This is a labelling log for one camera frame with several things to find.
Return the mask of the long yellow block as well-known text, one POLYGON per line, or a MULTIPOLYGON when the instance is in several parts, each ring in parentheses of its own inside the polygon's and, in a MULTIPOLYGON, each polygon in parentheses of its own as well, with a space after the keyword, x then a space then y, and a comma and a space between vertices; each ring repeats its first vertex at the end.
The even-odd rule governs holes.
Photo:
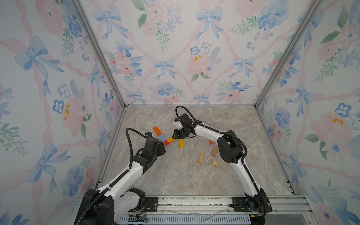
POLYGON ((185 144, 184 144, 184 140, 183 140, 183 139, 179 139, 179 148, 180 148, 180 149, 185 148, 185 144))

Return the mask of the light blue block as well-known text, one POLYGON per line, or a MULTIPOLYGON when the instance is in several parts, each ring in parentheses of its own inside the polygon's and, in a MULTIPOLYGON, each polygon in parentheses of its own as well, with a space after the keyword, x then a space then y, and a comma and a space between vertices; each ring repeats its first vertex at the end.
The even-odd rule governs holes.
POLYGON ((165 142, 165 141, 167 140, 167 139, 164 137, 164 135, 160 135, 159 138, 160 138, 160 140, 161 140, 162 142, 165 142))

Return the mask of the short yellow block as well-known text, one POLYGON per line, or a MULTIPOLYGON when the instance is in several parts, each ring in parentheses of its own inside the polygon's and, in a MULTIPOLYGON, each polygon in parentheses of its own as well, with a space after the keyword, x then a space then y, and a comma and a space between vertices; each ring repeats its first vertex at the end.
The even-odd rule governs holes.
POLYGON ((171 137, 171 138, 169 138, 169 139, 167 139, 167 142, 168 143, 172 143, 174 141, 174 139, 171 137))

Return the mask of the small orange block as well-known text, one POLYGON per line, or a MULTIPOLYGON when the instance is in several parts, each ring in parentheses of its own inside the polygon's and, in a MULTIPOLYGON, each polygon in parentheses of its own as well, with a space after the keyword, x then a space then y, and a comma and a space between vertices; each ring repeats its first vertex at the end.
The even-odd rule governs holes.
POLYGON ((161 135, 162 135, 162 132, 158 129, 158 127, 154 127, 153 130, 155 131, 155 133, 156 133, 158 136, 161 136, 161 135))

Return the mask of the long natural wood block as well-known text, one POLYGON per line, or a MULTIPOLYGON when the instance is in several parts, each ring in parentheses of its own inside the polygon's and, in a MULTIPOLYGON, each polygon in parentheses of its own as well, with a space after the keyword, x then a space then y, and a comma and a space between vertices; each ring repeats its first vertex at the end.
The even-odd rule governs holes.
POLYGON ((199 159, 198 159, 198 163, 202 164, 203 161, 204 161, 204 158, 205 158, 205 153, 204 153, 204 152, 201 152, 201 153, 200 153, 200 156, 199 156, 199 159))

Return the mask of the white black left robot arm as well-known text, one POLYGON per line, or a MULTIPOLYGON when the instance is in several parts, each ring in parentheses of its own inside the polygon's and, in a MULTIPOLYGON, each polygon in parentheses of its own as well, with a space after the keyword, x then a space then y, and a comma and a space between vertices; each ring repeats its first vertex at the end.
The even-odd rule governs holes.
POLYGON ((116 178, 85 193, 74 224, 114 225, 128 212, 144 212, 147 206, 145 192, 131 185, 165 153, 165 146, 159 139, 147 138, 144 148, 116 178))

